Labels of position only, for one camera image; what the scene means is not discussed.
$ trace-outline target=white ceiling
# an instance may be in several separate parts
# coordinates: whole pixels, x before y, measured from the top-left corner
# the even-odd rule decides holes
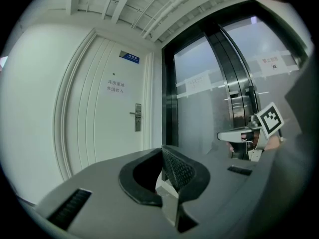
[[[50,0],[49,9],[77,10],[101,14],[116,24],[130,24],[143,38],[165,41],[174,32],[204,17],[208,11],[230,0]]]

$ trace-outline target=blue sign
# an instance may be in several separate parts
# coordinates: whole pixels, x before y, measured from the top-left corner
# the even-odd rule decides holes
[[[133,62],[135,62],[137,64],[140,62],[140,58],[139,57],[134,56],[134,55],[132,55],[130,53],[127,53],[127,52],[125,52],[123,50],[121,50],[121,52],[120,52],[120,57],[121,58],[125,58],[125,59],[130,60],[130,61],[133,61]]]

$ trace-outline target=frosted glass panel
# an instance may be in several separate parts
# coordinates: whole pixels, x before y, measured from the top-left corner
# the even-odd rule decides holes
[[[227,94],[216,57],[205,37],[174,56],[178,144],[193,155],[228,154],[217,133],[232,128]]]
[[[291,56],[290,51],[279,37],[256,17],[228,25],[224,29],[235,41],[247,60],[256,82],[261,108],[270,102],[274,102],[285,121],[285,125],[282,127],[283,136],[290,138],[299,134],[301,132],[300,127],[285,100],[285,94],[291,89],[296,79],[302,73]],[[278,72],[276,61],[272,63],[271,60],[274,57],[282,62],[285,73],[271,75],[271,70],[274,70],[273,73]],[[265,68],[262,70],[263,59],[265,59],[265,63],[268,62],[267,60],[270,60],[270,63],[273,64],[274,68],[270,67],[269,72]]]

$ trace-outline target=robotic device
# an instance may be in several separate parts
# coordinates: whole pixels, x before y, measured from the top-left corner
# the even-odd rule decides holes
[[[250,143],[253,148],[248,151],[249,160],[258,162],[269,137],[283,125],[283,118],[275,104],[271,102],[257,114],[249,116],[247,126],[219,132],[217,138],[227,142]]]

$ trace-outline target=black vent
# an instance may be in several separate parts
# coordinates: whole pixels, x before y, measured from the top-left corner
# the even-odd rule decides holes
[[[91,194],[89,191],[78,189],[48,220],[59,228],[66,230]]]
[[[250,169],[241,168],[241,167],[233,166],[233,165],[228,167],[228,170],[232,171],[234,173],[240,173],[240,174],[247,175],[247,176],[249,176],[252,172],[252,170],[250,170]]]

